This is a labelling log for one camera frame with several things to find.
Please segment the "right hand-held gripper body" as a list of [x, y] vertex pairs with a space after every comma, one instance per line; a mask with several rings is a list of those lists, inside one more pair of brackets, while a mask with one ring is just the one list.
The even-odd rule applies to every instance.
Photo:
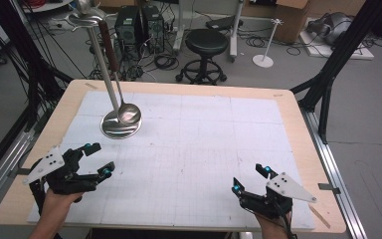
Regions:
[[265, 195], [249, 192], [238, 183], [238, 199], [242, 208], [269, 219], [276, 219], [289, 213], [295, 199], [312, 203], [317, 201], [310, 192], [285, 172], [275, 175], [266, 183]]

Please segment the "steel utensil stand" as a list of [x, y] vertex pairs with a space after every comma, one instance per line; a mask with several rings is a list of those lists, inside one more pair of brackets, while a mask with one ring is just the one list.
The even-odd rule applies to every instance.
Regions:
[[106, 22], [107, 14], [94, 5], [94, 0], [74, 0], [74, 2], [78, 12], [68, 16], [67, 20], [76, 26], [76, 30], [80, 28], [87, 30], [112, 104], [112, 111], [107, 113], [100, 122], [100, 130], [105, 136], [112, 139], [124, 139], [133, 136], [141, 127], [142, 118], [138, 123], [124, 124], [117, 117], [120, 105], [119, 94], [114, 73], [109, 68], [105, 47], [98, 27], [100, 20], [105, 20]]

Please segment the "steel ladle with brown handle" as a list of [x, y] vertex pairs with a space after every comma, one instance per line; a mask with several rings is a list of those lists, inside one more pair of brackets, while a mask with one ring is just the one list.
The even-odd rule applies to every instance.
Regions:
[[[104, 45], [105, 41], [110, 41], [110, 34], [109, 34], [108, 26], [105, 20], [100, 20], [98, 22], [98, 27], [99, 27], [99, 31], [101, 33], [101, 37], [102, 37], [102, 41]], [[119, 121], [124, 124], [138, 123], [141, 120], [141, 111], [138, 106], [134, 104], [126, 103], [124, 101], [118, 74], [117, 74], [117, 70], [118, 70], [117, 62], [116, 62], [116, 68], [114, 70], [110, 66], [109, 68], [114, 73], [114, 78], [115, 78], [115, 82], [116, 82], [116, 86], [117, 86], [117, 90], [119, 94], [119, 99], [120, 99], [119, 110], [117, 111], [117, 117]]]

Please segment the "person's right hand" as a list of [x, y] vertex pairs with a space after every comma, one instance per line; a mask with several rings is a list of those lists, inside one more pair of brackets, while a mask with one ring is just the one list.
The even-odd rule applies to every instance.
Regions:
[[282, 232], [287, 235], [286, 230], [283, 227], [283, 222], [280, 219], [269, 219], [263, 215], [255, 214], [258, 220], [262, 233], [263, 232]]

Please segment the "person's left hand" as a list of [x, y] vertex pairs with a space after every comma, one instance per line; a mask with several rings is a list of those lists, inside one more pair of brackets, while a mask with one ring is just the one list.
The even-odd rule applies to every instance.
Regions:
[[46, 230], [57, 232], [64, 225], [71, 205], [82, 196], [82, 192], [64, 195], [48, 189], [40, 218]]

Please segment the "long tan tape strip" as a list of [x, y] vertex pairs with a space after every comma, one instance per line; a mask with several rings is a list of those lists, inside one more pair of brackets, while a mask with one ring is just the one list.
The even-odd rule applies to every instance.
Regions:
[[308, 207], [311, 210], [311, 212], [321, 221], [321, 223], [327, 229], [329, 229], [331, 227], [330, 224], [326, 221], [326, 219], [312, 205], [308, 205]]

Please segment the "white grid mat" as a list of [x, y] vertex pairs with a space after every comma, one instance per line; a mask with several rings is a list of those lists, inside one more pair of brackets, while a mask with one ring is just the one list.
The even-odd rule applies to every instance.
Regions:
[[220, 96], [126, 94], [142, 112], [140, 130], [110, 139], [99, 128], [112, 105], [88, 92], [63, 136], [61, 149], [88, 142], [100, 151], [80, 161], [81, 173], [108, 162], [115, 170], [74, 204], [68, 222], [144, 228], [257, 229], [232, 191], [235, 180], [263, 194], [257, 164], [298, 179], [279, 106], [274, 100]]

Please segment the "small white hanging stand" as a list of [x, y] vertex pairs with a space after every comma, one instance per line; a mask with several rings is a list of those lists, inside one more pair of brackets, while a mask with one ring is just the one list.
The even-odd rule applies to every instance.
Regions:
[[252, 59], [253, 63], [256, 66], [261, 67], [261, 68], [270, 68], [274, 65], [274, 61], [272, 58], [270, 58], [268, 56], [268, 52], [270, 50], [271, 43], [273, 41], [277, 27], [278, 27], [278, 25], [281, 25], [283, 23], [283, 21], [281, 19], [276, 18], [276, 19], [272, 19], [271, 22], [273, 24], [273, 30], [271, 32], [271, 35], [270, 35], [270, 38], [268, 41], [268, 45], [267, 45], [265, 52], [263, 54], [259, 54], [259, 55], [254, 56]]

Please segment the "white power strip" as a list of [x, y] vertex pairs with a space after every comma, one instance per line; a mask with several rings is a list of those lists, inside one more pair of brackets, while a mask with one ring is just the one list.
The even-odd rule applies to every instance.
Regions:
[[48, 21], [51, 30], [75, 31], [76, 26], [67, 19], [51, 19]]

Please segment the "black computer tower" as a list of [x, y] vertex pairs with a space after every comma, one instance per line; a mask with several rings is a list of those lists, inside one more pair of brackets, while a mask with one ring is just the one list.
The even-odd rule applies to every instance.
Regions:
[[114, 29], [125, 45], [137, 45], [143, 40], [142, 26], [137, 6], [122, 6], [117, 13]]
[[156, 6], [148, 5], [142, 8], [142, 20], [145, 44], [150, 52], [164, 51], [164, 18]]

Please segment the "white round table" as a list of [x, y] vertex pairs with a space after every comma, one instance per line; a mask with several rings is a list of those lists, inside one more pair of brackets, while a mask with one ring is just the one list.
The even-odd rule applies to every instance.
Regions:
[[73, 0], [20, 0], [25, 13], [46, 12], [67, 7]]

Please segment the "black flat footrest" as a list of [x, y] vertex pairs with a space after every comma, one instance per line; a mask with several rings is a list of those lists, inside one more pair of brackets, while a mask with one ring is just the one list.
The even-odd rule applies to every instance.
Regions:
[[206, 27], [209, 29], [215, 29], [218, 31], [231, 30], [235, 26], [235, 17], [229, 16], [217, 20], [211, 20], [206, 23]]

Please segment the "grey bag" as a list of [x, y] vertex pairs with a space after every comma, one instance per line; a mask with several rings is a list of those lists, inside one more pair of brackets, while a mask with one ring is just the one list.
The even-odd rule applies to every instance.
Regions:
[[309, 21], [305, 31], [315, 33], [327, 45], [333, 46], [352, 23], [352, 18], [341, 12], [325, 13], [316, 20]]

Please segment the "aluminium rail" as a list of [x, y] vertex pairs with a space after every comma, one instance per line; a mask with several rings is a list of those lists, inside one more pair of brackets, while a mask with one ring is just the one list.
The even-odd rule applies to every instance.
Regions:
[[35, 132], [33, 130], [21, 131], [9, 142], [9, 146], [3, 151], [3, 155], [0, 156], [0, 189], [10, 177], [17, 163], [27, 152], [34, 137]]
[[362, 222], [346, 188], [346, 183], [344, 182], [337, 163], [334, 159], [331, 148], [327, 142], [324, 142], [321, 139], [320, 134], [317, 132], [319, 120], [317, 119], [315, 113], [301, 111], [301, 114], [311, 134], [311, 138], [313, 140], [314, 146], [316, 147], [320, 162], [324, 168], [326, 177], [329, 181], [329, 185], [331, 186], [345, 221], [347, 231], [349, 232], [352, 239], [368, 239]]

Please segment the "black metal frame post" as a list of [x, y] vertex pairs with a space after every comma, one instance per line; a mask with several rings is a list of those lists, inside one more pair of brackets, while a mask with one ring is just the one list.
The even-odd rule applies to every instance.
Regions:
[[[346, 47], [351, 50], [358, 47], [381, 16], [382, 0], [366, 0], [336, 47]], [[313, 113], [317, 103], [321, 102], [317, 132], [327, 143], [327, 122], [332, 86], [348, 60], [348, 57], [333, 55], [327, 59], [322, 69], [313, 78], [290, 89], [295, 95], [307, 90], [305, 96], [297, 103], [308, 113]]]

